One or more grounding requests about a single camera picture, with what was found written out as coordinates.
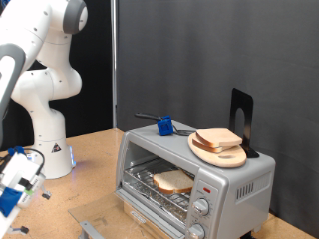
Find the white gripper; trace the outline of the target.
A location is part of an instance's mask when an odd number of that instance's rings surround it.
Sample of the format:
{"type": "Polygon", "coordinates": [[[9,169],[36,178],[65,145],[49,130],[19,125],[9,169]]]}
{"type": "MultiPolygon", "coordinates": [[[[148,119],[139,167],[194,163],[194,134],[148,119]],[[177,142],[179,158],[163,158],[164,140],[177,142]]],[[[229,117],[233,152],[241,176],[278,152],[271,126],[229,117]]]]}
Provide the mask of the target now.
{"type": "MultiPolygon", "coordinates": [[[[1,172],[0,183],[0,237],[8,234],[27,235],[29,229],[21,226],[13,228],[11,224],[21,209],[27,208],[32,200],[32,189],[27,189],[22,182],[30,182],[36,175],[39,165],[29,160],[22,153],[15,153],[1,172]]],[[[49,200],[52,193],[41,186],[42,197],[49,200]]]]}

